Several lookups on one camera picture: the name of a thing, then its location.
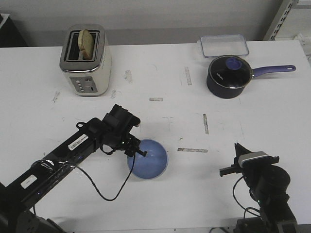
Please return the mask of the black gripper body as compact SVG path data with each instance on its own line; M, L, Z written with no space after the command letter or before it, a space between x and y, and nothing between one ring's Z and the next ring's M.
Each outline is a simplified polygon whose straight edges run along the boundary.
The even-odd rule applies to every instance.
M278 162L279 156L265 156L246 161L243 165L240 165L238 160L235 158L235 163L230 167L221 168L219 174L223 177L224 175L232 173L241 173L247 186L255 187L259 182L259 177L263 169Z
M117 150L124 151L125 145L131 138L135 137L130 133L125 133L122 134L121 136L116 136L113 133L104 133L101 136L101 151L104 152L105 154L113 154ZM111 148L111 151L108 152L104 151L103 149L104 145L109 146Z

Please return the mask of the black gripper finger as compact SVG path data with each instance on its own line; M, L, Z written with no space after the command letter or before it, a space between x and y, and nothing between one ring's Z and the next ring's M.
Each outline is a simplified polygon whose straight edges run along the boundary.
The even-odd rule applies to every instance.
M243 147L240 143L235 143L235 157L239 159L242 155L249 154L251 151Z
M133 157L134 155L136 155L136 153L139 153L139 151L140 151L139 145L140 145L140 140L138 140L136 138L131 138L128 141L128 143L125 145L124 153L128 157Z
M140 154L141 156L146 156L147 155L147 151L137 150L136 153Z

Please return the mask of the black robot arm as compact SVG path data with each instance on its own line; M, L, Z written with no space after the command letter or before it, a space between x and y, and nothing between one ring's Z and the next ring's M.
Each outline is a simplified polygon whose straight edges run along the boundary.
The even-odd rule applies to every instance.
M235 233L297 233L297 220L291 211L286 190L290 176L277 166L278 156L250 151L235 143L234 163L221 168L220 176L242 174L251 198L259 205L259 216L238 219Z
M31 212L49 191L63 180L89 155L109 146L133 157L140 151L140 140L130 134L140 119L115 104L100 120L77 123L78 132L59 145L9 185L0 186L0 231L2 233L62 233L64 230L51 219Z

